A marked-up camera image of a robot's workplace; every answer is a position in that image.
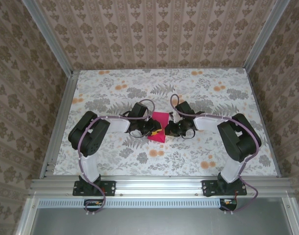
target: metal rail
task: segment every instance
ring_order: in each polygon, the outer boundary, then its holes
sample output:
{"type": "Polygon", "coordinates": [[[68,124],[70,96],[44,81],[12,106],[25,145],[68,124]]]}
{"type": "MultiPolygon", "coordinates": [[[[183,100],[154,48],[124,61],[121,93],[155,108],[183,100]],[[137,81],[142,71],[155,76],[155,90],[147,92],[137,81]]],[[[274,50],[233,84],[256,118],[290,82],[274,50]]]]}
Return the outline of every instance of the metal rail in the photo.
{"type": "Polygon", "coordinates": [[[72,104],[72,99],[73,99],[73,95],[75,92],[79,74],[80,74],[80,71],[78,71],[78,70],[74,71],[72,74],[72,77],[70,79],[68,79],[68,81],[67,81],[65,92],[64,92],[62,100],[61,100],[61,104],[59,107],[56,122],[55,122],[54,128],[52,130],[52,135],[51,135],[49,145],[47,148],[42,171],[40,173],[40,178],[43,178],[45,176],[46,172],[48,171],[48,169],[47,169],[48,162],[56,162],[57,161],[63,133],[65,131],[66,123],[68,120],[68,115],[69,115],[70,107],[72,104]]]}
{"type": "MultiPolygon", "coordinates": [[[[139,177],[139,176],[103,176],[103,180],[116,181],[113,198],[206,198],[202,193],[202,180],[215,180],[216,177],[139,177]]],[[[29,196],[36,198],[100,198],[75,197],[72,195],[77,176],[51,176],[42,180],[33,180],[29,196]]],[[[256,187],[259,197],[290,197],[293,190],[288,178],[244,177],[244,180],[256,187]]],[[[254,191],[247,187],[247,196],[254,191]]]]}
{"type": "Polygon", "coordinates": [[[292,233],[293,235],[299,235],[299,206],[297,204],[296,198],[286,197],[282,198],[282,201],[292,233]]]}

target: red cloth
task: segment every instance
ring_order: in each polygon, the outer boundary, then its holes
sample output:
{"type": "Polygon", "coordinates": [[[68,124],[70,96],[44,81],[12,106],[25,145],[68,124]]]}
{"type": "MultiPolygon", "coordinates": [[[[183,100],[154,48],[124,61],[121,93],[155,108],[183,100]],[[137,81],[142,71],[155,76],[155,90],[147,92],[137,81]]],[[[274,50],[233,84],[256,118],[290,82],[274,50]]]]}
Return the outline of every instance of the red cloth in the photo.
{"type": "Polygon", "coordinates": [[[154,136],[149,136],[148,139],[151,141],[158,141],[164,143],[165,142],[164,129],[169,122],[169,113],[154,112],[152,118],[153,120],[157,120],[158,122],[160,122],[162,126],[162,131],[160,131],[158,134],[154,136]]]}

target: black mounting bracket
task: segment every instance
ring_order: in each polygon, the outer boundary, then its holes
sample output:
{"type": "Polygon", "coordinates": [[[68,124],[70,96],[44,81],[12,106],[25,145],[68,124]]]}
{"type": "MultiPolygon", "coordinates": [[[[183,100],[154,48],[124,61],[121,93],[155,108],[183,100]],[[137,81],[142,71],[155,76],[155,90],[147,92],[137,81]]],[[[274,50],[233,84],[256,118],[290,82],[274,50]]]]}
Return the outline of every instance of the black mounting bracket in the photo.
{"type": "Polygon", "coordinates": [[[220,173],[218,180],[202,180],[202,190],[206,197],[247,195],[246,185],[240,179],[228,184],[220,173]]]}
{"type": "MultiPolygon", "coordinates": [[[[115,195],[115,181],[101,180],[101,176],[94,182],[97,186],[103,190],[106,196],[115,195]]],[[[102,196],[100,191],[93,185],[87,183],[81,176],[79,181],[74,182],[73,196],[102,196]]]]}

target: table surface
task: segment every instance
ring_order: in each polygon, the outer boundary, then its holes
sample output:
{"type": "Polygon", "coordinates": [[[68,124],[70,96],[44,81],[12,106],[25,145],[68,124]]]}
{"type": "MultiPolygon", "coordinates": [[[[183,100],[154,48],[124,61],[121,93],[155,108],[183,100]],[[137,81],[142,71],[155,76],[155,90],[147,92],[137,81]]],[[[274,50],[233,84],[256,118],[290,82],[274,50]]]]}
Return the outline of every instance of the table surface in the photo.
{"type": "MultiPolygon", "coordinates": [[[[258,156],[243,175],[277,175],[271,145],[261,124],[244,69],[83,70],[80,72],[63,135],[55,175],[78,175],[77,151],[68,134],[83,114],[119,115],[144,99],[152,99],[157,112],[172,112],[169,99],[176,93],[195,112],[233,116],[243,113],[262,140],[258,156]]],[[[220,135],[198,131],[190,140],[166,137],[165,143],[133,138],[126,133],[106,134],[95,153],[102,175],[211,176],[229,157],[220,135]]]]}

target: purple cable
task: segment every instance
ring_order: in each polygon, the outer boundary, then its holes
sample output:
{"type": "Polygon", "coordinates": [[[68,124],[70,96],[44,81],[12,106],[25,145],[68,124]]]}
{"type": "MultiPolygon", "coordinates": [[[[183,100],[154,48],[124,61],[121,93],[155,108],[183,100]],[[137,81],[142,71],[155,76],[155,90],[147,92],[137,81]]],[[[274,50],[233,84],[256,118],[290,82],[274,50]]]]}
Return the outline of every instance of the purple cable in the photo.
{"type": "MultiPolygon", "coordinates": [[[[152,111],[152,113],[153,113],[154,110],[155,110],[155,104],[154,104],[154,102],[153,102],[151,99],[143,99],[143,100],[140,101],[140,103],[142,103],[142,102],[144,102],[144,101],[150,101],[150,102],[153,104],[153,111],[152,111]]],[[[82,135],[81,138],[80,138],[79,144],[78,144],[78,146],[77,146],[77,152],[78,152],[78,154],[79,154],[79,166],[80,166],[80,170],[81,170],[81,173],[82,173],[84,179],[86,180],[86,182],[89,183],[90,185],[94,186],[96,189],[98,189],[98,191],[100,191],[101,195],[103,196],[103,203],[102,203],[102,205],[100,206],[100,208],[98,208],[98,210],[92,212],[92,214],[95,214],[95,213],[97,213],[97,212],[100,212],[100,210],[105,206],[105,204],[106,204],[106,195],[105,195],[105,193],[101,190],[101,188],[100,188],[98,185],[94,184],[93,182],[91,182],[91,181],[88,179],[88,177],[86,176],[86,174],[85,174],[84,171],[83,171],[83,166],[82,166],[82,163],[81,163],[81,160],[82,160],[82,155],[81,155],[81,144],[82,144],[82,141],[83,141],[85,135],[88,133],[89,129],[94,125],[94,123],[96,123],[96,122],[97,122],[98,120],[100,120],[100,119],[105,119],[105,118],[116,118],[116,119],[139,120],[139,119],[146,119],[146,118],[149,118],[149,117],[150,117],[149,114],[148,114],[147,116],[144,116],[144,117],[99,116],[99,117],[95,118],[95,119],[88,125],[88,127],[85,129],[83,135],[82,135]]],[[[90,200],[90,201],[88,201],[88,202],[86,203],[86,205],[85,205],[85,210],[86,210],[87,214],[89,214],[89,211],[88,211],[88,209],[87,209],[87,206],[88,206],[89,203],[92,203],[92,202],[95,202],[95,200],[90,200]]]]}
{"type": "Polygon", "coordinates": [[[246,182],[242,179],[242,177],[241,177],[241,173],[243,172],[243,170],[244,170],[244,168],[245,168],[247,162],[248,162],[250,159],[254,158],[254,157],[258,154],[258,152],[259,152],[259,144],[258,144],[258,141],[257,141],[255,135],[254,135],[254,134],[250,131],[250,129],[248,129],[245,125],[243,125],[242,123],[240,123],[240,122],[238,122],[238,121],[236,121],[236,120],[234,120],[234,119],[232,119],[232,118],[230,118],[230,117],[218,116],[218,115],[212,115],[212,114],[197,114],[197,115],[195,114],[195,115],[194,115],[194,114],[185,114],[185,113],[182,113],[182,112],[178,111],[177,108],[172,104],[172,98],[173,98],[174,96],[178,99],[178,104],[180,103],[180,98],[179,98],[179,96],[178,96],[177,94],[173,94],[173,95],[171,95],[171,97],[170,97],[170,104],[171,104],[172,108],[173,108],[178,114],[181,114],[181,115],[184,115],[184,116],[187,116],[187,117],[211,117],[211,118],[218,118],[218,119],[229,120],[229,121],[234,122],[236,125],[242,127],[242,128],[243,128],[243,129],[244,129],[244,130],[251,136],[251,138],[253,139],[253,141],[254,141],[254,143],[255,143],[255,145],[256,145],[256,152],[255,152],[253,155],[251,155],[250,157],[247,157],[247,158],[245,159],[245,161],[244,161],[244,163],[243,163],[243,165],[242,165],[242,168],[240,169],[240,171],[239,171],[239,173],[238,173],[238,178],[239,178],[240,181],[242,181],[245,185],[247,185],[248,187],[252,188],[252,189],[256,192],[256,195],[250,200],[250,202],[249,202],[248,204],[246,204],[245,206],[243,206],[243,207],[241,207],[241,208],[239,208],[239,209],[237,209],[237,210],[234,210],[233,213],[234,213],[234,212],[238,212],[238,211],[243,210],[244,208],[246,208],[247,206],[249,206],[249,205],[254,201],[254,199],[256,199],[256,197],[258,196],[258,190],[257,190],[255,187],[251,186],[250,184],[246,183],[246,182]]]}

